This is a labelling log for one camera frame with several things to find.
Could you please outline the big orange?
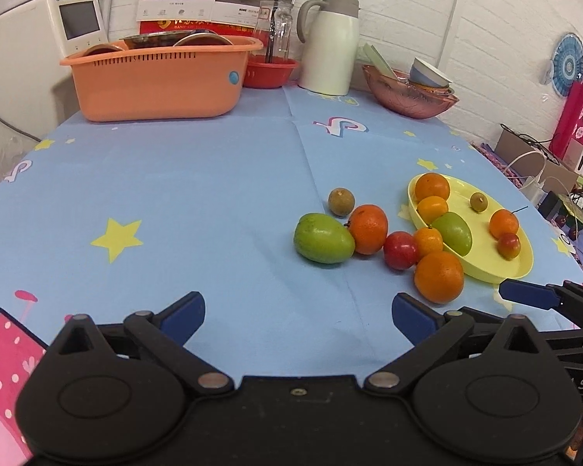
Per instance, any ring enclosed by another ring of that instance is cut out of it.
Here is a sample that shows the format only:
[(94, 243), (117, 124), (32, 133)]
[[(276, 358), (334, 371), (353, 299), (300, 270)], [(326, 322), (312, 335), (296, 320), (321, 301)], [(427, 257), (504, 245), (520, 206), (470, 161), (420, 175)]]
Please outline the big orange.
[(414, 284), (426, 300), (439, 305), (450, 303), (460, 296), (464, 288), (462, 265), (449, 252), (431, 252), (418, 262)]

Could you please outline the small orange tangerine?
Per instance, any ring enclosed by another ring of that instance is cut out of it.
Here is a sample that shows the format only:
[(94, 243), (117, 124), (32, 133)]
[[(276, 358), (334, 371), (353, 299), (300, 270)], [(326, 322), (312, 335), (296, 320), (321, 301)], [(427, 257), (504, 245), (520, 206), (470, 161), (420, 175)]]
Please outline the small orange tangerine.
[(422, 227), (415, 231), (413, 238), (418, 248), (419, 259), (443, 251), (442, 234), (436, 228)]

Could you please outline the small oval orange kumquat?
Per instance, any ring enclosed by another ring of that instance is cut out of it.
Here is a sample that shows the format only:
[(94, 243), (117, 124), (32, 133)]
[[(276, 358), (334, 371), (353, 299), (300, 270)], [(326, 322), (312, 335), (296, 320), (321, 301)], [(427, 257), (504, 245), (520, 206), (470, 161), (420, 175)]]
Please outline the small oval orange kumquat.
[(417, 213), (423, 222), (431, 225), (435, 220), (449, 211), (447, 200), (440, 196), (429, 196), (417, 204)]

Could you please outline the large orange mandarin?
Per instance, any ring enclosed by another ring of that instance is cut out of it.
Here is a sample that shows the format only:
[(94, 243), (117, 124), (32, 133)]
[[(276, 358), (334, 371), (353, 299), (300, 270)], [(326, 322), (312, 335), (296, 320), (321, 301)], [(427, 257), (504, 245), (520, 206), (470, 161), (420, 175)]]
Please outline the large orange mandarin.
[(378, 252), (389, 233), (389, 220), (383, 209), (374, 204), (356, 207), (346, 223), (353, 236), (356, 253), (371, 256)]

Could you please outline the large green fruit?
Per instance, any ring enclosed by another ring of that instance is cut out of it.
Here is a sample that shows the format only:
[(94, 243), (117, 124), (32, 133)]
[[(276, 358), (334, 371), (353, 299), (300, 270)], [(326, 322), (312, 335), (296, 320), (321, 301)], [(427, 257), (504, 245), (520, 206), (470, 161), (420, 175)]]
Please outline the large green fruit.
[(356, 242), (347, 228), (329, 215), (311, 212), (303, 215), (293, 233), (297, 253), (309, 261), (333, 265), (354, 255)]

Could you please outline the brown longan fruit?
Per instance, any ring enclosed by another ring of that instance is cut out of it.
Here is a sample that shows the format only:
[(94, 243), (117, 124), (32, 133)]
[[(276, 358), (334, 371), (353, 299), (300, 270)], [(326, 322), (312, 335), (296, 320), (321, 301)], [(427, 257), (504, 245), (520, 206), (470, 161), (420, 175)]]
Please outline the brown longan fruit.
[(334, 188), (327, 199), (328, 209), (339, 218), (346, 218), (354, 210), (355, 203), (353, 193), (343, 187)]

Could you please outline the orange tangerine with stem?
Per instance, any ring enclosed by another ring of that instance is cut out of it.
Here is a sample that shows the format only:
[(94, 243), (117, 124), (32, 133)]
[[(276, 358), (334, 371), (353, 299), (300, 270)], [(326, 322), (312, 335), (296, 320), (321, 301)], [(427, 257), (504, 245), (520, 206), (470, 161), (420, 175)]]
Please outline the orange tangerine with stem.
[(503, 235), (516, 235), (519, 229), (520, 224), (515, 212), (501, 208), (491, 215), (489, 232), (495, 240), (499, 240)]

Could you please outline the small red plum on plate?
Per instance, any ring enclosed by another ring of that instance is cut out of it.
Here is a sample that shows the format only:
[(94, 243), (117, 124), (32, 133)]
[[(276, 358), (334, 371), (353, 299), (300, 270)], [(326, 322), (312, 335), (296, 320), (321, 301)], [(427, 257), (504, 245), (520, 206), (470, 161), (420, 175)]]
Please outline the small red plum on plate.
[(508, 261), (512, 261), (520, 254), (520, 239), (516, 233), (502, 233), (502, 235), (497, 239), (496, 248), (502, 258)]

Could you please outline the green fruit on plate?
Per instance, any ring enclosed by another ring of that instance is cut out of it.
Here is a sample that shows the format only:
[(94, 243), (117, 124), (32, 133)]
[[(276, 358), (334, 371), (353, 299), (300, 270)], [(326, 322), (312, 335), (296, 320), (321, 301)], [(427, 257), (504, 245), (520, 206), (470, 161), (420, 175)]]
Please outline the green fruit on plate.
[(456, 212), (446, 212), (432, 224), (438, 230), (443, 243), (459, 256), (466, 256), (472, 248), (473, 236), (469, 225)]

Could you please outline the blue star tablecloth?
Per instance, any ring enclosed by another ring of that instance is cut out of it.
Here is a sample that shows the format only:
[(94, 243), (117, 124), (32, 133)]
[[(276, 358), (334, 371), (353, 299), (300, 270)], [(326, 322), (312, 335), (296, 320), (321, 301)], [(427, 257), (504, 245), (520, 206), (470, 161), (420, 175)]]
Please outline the blue star tablecloth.
[(561, 238), (469, 143), (367, 94), (246, 89), (221, 118), (69, 119), (0, 185), (0, 465), (26, 460), (14, 400), (75, 313), (118, 322), (198, 291), (206, 318), (188, 348), (235, 379), (366, 377), (406, 352), (391, 303), (412, 275), (382, 255), (312, 264), (293, 231), (337, 187), (411, 230), (407, 184), (429, 170), (516, 212), (530, 281), (583, 283)]

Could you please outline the white plate in bowl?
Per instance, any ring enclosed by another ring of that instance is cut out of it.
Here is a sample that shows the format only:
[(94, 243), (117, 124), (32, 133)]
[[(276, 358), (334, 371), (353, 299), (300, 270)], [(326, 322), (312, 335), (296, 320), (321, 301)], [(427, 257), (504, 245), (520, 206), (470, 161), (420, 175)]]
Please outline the white plate in bowl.
[(370, 60), (370, 63), (374, 65), (380, 74), (384, 77), (389, 77), (391, 79), (397, 79), (397, 75), (391, 66), (386, 62), (382, 55), (377, 51), (374, 45), (370, 43), (365, 43), (363, 45), (363, 53)]

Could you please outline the red plastic basket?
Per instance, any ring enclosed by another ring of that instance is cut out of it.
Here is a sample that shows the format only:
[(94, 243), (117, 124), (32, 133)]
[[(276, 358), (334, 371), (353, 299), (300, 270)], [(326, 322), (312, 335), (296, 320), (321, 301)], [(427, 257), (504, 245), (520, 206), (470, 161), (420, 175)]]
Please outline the red plastic basket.
[(250, 56), (243, 85), (250, 89), (278, 89), (282, 87), (298, 67), (293, 59), (274, 58), (265, 61), (265, 56)]

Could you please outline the steel bowls in basin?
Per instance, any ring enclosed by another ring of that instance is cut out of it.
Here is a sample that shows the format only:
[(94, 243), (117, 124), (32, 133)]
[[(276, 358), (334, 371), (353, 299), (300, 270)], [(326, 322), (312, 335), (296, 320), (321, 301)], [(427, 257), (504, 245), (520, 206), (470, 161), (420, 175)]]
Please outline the steel bowls in basin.
[(153, 47), (164, 46), (185, 46), (185, 45), (231, 45), (232, 42), (215, 33), (207, 30), (184, 30), (184, 31), (156, 31), (155, 33), (133, 35), (123, 38), (121, 44), (103, 43), (89, 47), (84, 51), (83, 56), (94, 56), (108, 53), (121, 52), (128, 49), (152, 49)]

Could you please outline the clear glass cup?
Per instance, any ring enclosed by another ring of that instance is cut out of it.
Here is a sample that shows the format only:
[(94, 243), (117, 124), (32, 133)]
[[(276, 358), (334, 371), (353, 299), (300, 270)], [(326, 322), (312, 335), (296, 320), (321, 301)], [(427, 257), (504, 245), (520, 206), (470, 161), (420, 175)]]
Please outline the clear glass cup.
[(292, 5), (284, 1), (262, 0), (253, 37), (263, 49), (258, 54), (265, 63), (284, 62), (290, 53), (290, 33), (293, 29)]

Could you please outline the blue round wall fan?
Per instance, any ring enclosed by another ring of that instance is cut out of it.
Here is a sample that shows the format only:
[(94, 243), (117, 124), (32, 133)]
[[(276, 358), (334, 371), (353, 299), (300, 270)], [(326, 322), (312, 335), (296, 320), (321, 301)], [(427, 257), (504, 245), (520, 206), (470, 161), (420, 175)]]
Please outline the blue round wall fan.
[(583, 41), (574, 33), (558, 40), (548, 68), (548, 79), (554, 92), (567, 98), (575, 81), (583, 79)]

